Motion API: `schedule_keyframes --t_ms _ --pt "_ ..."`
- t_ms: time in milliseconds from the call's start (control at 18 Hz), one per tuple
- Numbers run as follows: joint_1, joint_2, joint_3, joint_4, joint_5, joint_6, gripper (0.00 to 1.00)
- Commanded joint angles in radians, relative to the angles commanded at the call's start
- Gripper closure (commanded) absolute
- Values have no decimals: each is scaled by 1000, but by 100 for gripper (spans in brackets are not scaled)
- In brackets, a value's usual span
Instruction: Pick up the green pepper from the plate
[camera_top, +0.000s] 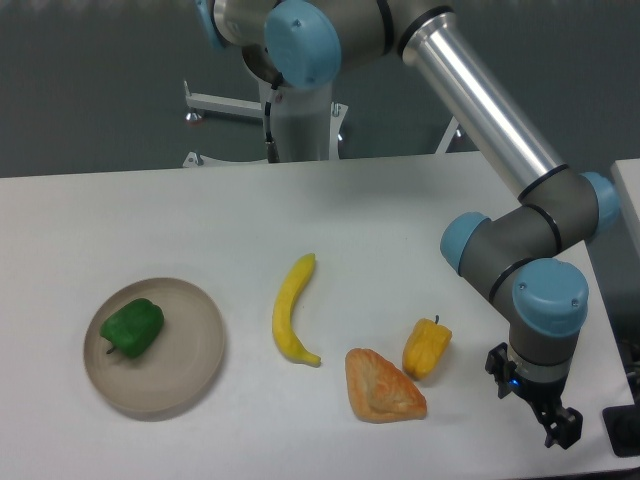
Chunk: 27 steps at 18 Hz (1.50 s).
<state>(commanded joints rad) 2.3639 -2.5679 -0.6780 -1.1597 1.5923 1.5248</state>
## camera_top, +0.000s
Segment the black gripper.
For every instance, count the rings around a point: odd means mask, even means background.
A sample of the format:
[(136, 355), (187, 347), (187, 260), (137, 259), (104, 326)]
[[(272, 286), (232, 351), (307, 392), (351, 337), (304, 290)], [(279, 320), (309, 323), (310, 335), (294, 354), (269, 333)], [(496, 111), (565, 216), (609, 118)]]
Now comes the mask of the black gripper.
[(546, 432), (547, 448), (557, 445), (569, 449), (581, 438), (582, 414), (562, 404), (571, 364), (571, 358), (554, 365), (532, 363), (515, 350), (508, 350), (506, 343), (487, 354), (485, 371), (494, 378), (498, 398), (514, 393), (529, 404)]

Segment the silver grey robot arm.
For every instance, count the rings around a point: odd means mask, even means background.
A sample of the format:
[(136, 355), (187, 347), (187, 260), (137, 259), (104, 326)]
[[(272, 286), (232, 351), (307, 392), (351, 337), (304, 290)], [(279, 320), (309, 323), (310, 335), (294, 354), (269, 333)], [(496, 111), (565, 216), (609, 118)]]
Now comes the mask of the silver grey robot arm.
[(559, 160), (465, 41), (448, 1), (199, 1), (195, 8), (208, 42), (239, 47), (263, 83), (271, 163), (329, 158), (329, 97), (342, 71), (396, 52), (421, 73), (519, 201), (496, 220), (461, 215), (440, 243), (449, 265), (508, 321), (509, 339), (489, 352), (486, 370), (500, 396), (529, 404), (547, 446), (575, 444), (583, 419), (561, 395), (589, 287), (559, 256), (616, 220), (614, 186)]

